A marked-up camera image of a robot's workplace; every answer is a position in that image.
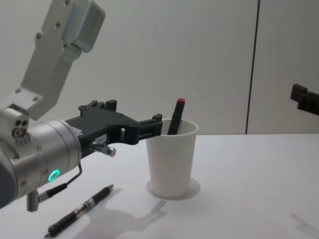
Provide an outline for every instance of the black pen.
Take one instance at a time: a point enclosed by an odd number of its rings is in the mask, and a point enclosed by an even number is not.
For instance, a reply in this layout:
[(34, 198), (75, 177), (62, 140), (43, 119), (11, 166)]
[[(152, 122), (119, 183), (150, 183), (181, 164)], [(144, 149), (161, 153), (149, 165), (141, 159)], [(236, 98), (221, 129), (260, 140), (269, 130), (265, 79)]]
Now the black pen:
[(181, 120), (181, 116), (183, 114), (185, 106), (185, 99), (184, 98), (178, 98), (175, 106), (175, 110), (173, 113), (173, 116), (171, 117), (170, 125), (168, 128), (168, 135), (174, 135), (178, 133), (178, 128)]
[(80, 218), (83, 214), (91, 210), (95, 205), (97, 205), (100, 201), (106, 198), (112, 191), (114, 185), (110, 185), (108, 187), (103, 188), (100, 192), (95, 194), (92, 198), (87, 200), (81, 207), (78, 207), (73, 212), (66, 215), (64, 218), (60, 219), (55, 224), (49, 226), (48, 233), (43, 237), (44, 239), (49, 239), (52, 237), (56, 237), (62, 231), (67, 229), (72, 223), (74, 223), (78, 218)]

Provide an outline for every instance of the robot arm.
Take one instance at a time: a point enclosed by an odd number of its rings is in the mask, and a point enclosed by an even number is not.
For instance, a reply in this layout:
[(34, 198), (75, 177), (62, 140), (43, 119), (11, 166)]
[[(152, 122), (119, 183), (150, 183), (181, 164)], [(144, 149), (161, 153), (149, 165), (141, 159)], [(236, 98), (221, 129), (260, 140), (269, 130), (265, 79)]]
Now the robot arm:
[[(92, 49), (104, 20), (92, 0), (52, 0), (35, 36), (36, 47), (20, 88), (0, 103), (0, 208), (27, 195), (27, 209), (66, 188), (82, 171), (81, 158), (108, 144), (137, 144), (161, 133), (161, 115), (135, 121), (116, 112), (116, 101), (80, 106), (80, 116), (31, 124), (57, 102), (70, 67)], [(37, 189), (79, 166), (68, 183), (38, 195)]]

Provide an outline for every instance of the white paper cup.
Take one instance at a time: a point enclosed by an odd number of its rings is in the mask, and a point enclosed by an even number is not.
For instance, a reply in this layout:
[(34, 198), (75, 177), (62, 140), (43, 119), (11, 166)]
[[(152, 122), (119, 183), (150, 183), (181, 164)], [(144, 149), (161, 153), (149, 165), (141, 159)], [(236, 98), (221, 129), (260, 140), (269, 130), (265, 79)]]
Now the white paper cup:
[(175, 198), (189, 190), (198, 125), (182, 120), (177, 135), (167, 135), (170, 119), (163, 119), (162, 135), (146, 140), (151, 188), (154, 194)]

